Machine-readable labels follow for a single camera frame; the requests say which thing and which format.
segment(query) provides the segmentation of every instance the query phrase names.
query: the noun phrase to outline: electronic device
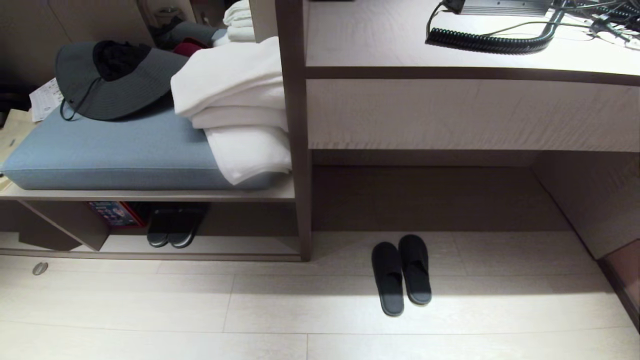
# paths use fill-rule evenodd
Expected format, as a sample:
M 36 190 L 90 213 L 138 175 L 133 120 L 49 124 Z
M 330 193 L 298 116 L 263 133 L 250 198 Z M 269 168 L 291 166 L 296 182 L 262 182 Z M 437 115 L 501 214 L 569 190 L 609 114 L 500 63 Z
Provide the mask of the electronic device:
M 448 9 L 463 15 L 545 16 L 552 0 L 443 0 Z

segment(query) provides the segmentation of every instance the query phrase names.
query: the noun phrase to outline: wooden shelf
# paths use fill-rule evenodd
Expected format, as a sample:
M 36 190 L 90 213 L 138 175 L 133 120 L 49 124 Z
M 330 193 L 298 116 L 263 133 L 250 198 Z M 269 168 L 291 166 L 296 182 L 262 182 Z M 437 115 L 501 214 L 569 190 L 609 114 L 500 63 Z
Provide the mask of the wooden shelf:
M 24 190 L 11 184 L 0 192 L 0 200 L 292 202 L 295 201 L 295 192 L 293 177 L 286 176 L 267 190 Z
M 196 236 L 185 249 L 151 247 L 144 235 L 111 235 L 99 252 L 82 245 L 54 251 L 19 241 L 18 233 L 0 233 L 0 254 L 85 259 L 271 260 L 299 261 L 294 236 Z
M 411 70 L 410 78 L 540 79 L 544 73 L 541 70 L 550 70 L 549 76 L 557 76 L 560 81 L 575 77 L 573 81 L 640 85 L 639 51 L 592 39 L 580 28 L 561 26 L 547 49 L 525 56 L 426 45 L 426 23 L 438 3 L 439 0 L 310 2 L 307 77 L 373 78 L 375 72 L 378 78 L 400 78 L 407 69 L 394 67 L 417 67 Z M 432 28 L 482 34 L 541 20 L 545 18 L 441 12 L 434 18 Z M 563 21 L 581 23 L 569 16 Z M 511 37 L 535 37 L 543 27 L 544 24 L 523 26 Z

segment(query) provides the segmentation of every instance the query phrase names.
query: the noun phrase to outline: folded white towel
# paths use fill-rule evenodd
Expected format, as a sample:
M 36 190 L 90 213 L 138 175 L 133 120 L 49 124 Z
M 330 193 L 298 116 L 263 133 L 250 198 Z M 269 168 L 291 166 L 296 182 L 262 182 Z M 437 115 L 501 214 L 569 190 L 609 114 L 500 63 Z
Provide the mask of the folded white towel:
M 227 26 L 231 26 L 231 24 L 234 21 L 240 21 L 240 20 L 252 20 L 252 14 L 250 10 L 243 10 L 241 12 L 236 12 L 235 14 L 233 14 L 230 17 L 224 18 L 222 20 L 222 22 L 225 23 L 225 25 Z
M 227 28 L 227 34 L 229 35 L 229 40 L 232 42 L 255 41 L 253 28 L 236 28 L 235 26 L 230 26 Z
M 233 28 L 252 28 L 253 27 L 253 19 L 242 19 L 242 20 L 233 20 L 229 27 Z
M 262 172 L 289 172 L 291 152 L 287 135 L 268 126 L 205 129 L 222 175 L 237 185 Z
M 196 129 L 221 126 L 274 126 L 288 131 L 284 110 L 257 106 L 217 106 L 206 108 L 190 118 Z
M 259 44 L 231 43 L 197 51 L 171 78 L 171 91 L 175 113 L 191 117 L 230 95 L 281 84 L 280 45 L 272 37 Z
M 209 104 L 211 106 L 262 106 L 264 108 L 284 109 L 284 87 L 274 79 L 272 84 L 255 86 L 241 92 L 222 97 Z
M 229 9 L 227 9 L 225 11 L 225 17 L 223 18 L 223 22 L 225 23 L 225 25 L 229 25 L 228 23 L 231 23 L 231 21 L 238 17 L 239 13 L 246 13 L 246 11 L 250 11 L 250 4 L 249 4 L 249 0 L 242 0 L 242 1 L 238 1 L 236 3 L 234 3 L 233 5 L 231 5 L 229 7 Z

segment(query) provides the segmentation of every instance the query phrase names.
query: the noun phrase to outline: slipper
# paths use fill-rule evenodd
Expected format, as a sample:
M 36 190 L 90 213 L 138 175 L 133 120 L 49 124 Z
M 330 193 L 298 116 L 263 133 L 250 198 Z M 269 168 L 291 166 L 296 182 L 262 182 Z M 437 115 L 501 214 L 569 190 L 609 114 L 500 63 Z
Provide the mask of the slipper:
M 168 243 L 169 228 L 174 214 L 175 211 L 171 209 L 157 209 L 153 212 L 147 231 L 149 245 L 163 247 Z
M 198 232 L 207 208 L 207 205 L 194 204 L 189 208 L 180 209 L 173 219 L 167 241 L 176 249 L 189 246 Z
M 402 264 L 396 247 L 379 243 L 371 253 L 373 273 L 380 294 L 382 311 L 389 316 L 400 316 L 404 311 L 402 291 Z
M 398 244 L 402 257 L 402 270 L 409 300 L 418 305 L 431 301 L 429 282 L 429 254 L 424 241 L 416 235 L 406 235 Z

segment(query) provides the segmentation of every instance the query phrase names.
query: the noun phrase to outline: blue cushion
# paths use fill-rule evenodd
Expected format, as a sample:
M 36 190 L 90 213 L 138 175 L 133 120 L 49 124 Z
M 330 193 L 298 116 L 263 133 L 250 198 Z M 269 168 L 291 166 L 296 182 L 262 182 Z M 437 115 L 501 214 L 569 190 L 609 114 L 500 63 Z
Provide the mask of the blue cushion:
M 265 173 L 231 185 L 204 132 L 162 101 L 118 122 L 78 114 L 66 121 L 56 109 L 14 150 L 3 172 L 27 190 L 254 190 L 271 184 Z

